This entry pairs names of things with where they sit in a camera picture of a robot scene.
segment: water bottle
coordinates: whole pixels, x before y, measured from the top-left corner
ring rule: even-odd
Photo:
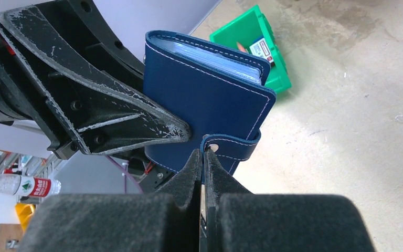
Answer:
[[[47,197],[58,194],[61,182],[45,178],[0,174],[0,193],[29,197]]]

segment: concrete floor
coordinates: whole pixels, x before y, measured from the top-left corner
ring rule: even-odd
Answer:
[[[193,33],[259,4],[293,87],[234,177],[255,193],[332,193],[378,251],[403,251],[403,1],[223,0]]]

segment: green plastic bin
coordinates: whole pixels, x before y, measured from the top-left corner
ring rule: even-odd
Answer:
[[[276,93],[283,92],[291,88],[287,67],[279,49],[274,43],[274,34],[272,33],[271,26],[258,5],[212,33],[209,39],[214,43],[234,49],[238,49],[237,42],[239,42],[248,49],[262,36],[267,41],[275,63],[275,66],[271,67],[265,87],[271,88]]]

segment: yellow object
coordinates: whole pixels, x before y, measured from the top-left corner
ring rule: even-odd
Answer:
[[[17,203],[15,206],[15,210],[16,214],[18,215],[22,230],[25,233],[25,230],[27,229],[27,226],[30,223],[31,217],[35,213],[35,205]]]

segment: bottle label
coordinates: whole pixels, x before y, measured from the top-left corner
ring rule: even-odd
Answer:
[[[50,192],[50,188],[51,180],[21,176],[21,184],[16,195],[45,197]]]

